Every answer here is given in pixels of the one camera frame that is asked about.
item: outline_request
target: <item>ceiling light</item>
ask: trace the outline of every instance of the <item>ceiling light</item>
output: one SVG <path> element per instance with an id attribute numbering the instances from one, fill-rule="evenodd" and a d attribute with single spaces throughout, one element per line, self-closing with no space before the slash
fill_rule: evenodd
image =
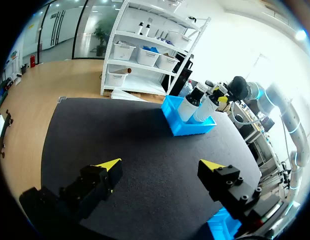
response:
<path id="1" fill-rule="evenodd" d="M 295 39 L 297 41 L 303 41 L 306 38 L 306 32 L 304 30 L 299 30 L 295 34 Z"/>

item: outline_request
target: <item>red fire extinguisher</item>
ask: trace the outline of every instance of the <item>red fire extinguisher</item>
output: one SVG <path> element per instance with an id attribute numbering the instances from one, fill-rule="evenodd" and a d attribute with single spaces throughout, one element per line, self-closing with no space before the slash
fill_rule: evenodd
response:
<path id="1" fill-rule="evenodd" d="M 35 55 L 30 55 L 30 67 L 35 67 Z"/>

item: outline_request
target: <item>blue plastic bin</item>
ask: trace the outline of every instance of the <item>blue plastic bin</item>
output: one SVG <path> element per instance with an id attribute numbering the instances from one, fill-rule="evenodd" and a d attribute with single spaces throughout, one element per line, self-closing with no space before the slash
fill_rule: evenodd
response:
<path id="1" fill-rule="evenodd" d="M 205 122 L 199 124 L 188 124 L 183 122 L 177 112 L 177 108 L 182 101 L 183 97 L 167 95 L 165 101 L 161 105 L 161 110 L 174 136 L 206 134 L 216 126 L 211 116 Z"/>
<path id="2" fill-rule="evenodd" d="M 234 235 L 242 225 L 239 220 L 234 220 L 224 207 L 207 223 L 215 240 L 233 240 Z"/>

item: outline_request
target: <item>yellow object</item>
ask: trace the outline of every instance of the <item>yellow object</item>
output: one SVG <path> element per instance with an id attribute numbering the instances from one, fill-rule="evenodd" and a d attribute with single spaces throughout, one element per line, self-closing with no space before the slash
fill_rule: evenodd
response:
<path id="1" fill-rule="evenodd" d="M 201 161 L 210 169 L 210 170 L 214 170 L 214 169 L 218 169 L 219 167 L 224 168 L 225 166 L 217 164 L 215 162 L 211 162 L 211 161 L 207 161 L 205 159 L 201 159 Z"/>
<path id="2" fill-rule="evenodd" d="M 106 171 L 108 172 L 118 161 L 122 161 L 122 159 L 117 158 L 115 160 L 107 161 L 107 162 L 104 162 L 104 163 L 101 163 L 98 165 L 94 165 L 94 166 L 105 168 Z"/>
<path id="3" fill-rule="evenodd" d="M 218 99 L 217 99 L 217 101 L 219 101 L 219 102 L 221 102 L 221 103 L 227 103 L 227 100 L 228 100 L 228 98 L 227 98 L 227 96 L 220 96 Z"/>

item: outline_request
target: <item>glass door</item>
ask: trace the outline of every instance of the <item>glass door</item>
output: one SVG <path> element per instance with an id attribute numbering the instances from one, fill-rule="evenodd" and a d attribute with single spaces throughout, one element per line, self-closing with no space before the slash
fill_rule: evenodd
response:
<path id="1" fill-rule="evenodd" d="M 122 2 L 88 0 L 75 40 L 75 59 L 104 59 L 110 34 L 121 6 Z"/>
<path id="2" fill-rule="evenodd" d="M 77 24 L 86 0 L 57 0 L 49 4 L 39 41 L 39 61 L 72 59 Z"/>

